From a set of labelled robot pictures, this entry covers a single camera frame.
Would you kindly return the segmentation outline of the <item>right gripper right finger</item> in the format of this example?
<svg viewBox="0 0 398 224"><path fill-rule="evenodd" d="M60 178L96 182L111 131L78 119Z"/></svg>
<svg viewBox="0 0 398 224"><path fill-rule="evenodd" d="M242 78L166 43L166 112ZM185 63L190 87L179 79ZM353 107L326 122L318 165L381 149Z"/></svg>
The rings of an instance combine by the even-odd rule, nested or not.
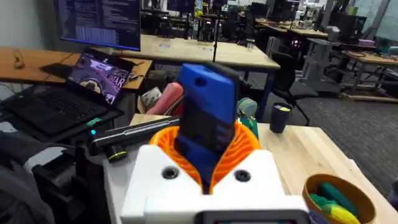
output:
<svg viewBox="0 0 398 224"><path fill-rule="evenodd" d="M245 125L236 122L232 141L211 176L206 207L210 210L298 210L304 199L284 191L273 154L263 149Z"/></svg>

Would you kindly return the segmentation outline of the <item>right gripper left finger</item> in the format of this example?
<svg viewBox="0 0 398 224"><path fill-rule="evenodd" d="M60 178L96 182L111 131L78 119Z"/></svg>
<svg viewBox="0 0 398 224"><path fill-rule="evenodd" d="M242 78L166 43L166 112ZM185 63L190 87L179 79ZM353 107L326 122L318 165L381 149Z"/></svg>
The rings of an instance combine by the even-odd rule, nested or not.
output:
<svg viewBox="0 0 398 224"><path fill-rule="evenodd" d="M164 128L137 152L122 206L123 223L192 223L203 195L197 170L175 150L178 127Z"/></svg>

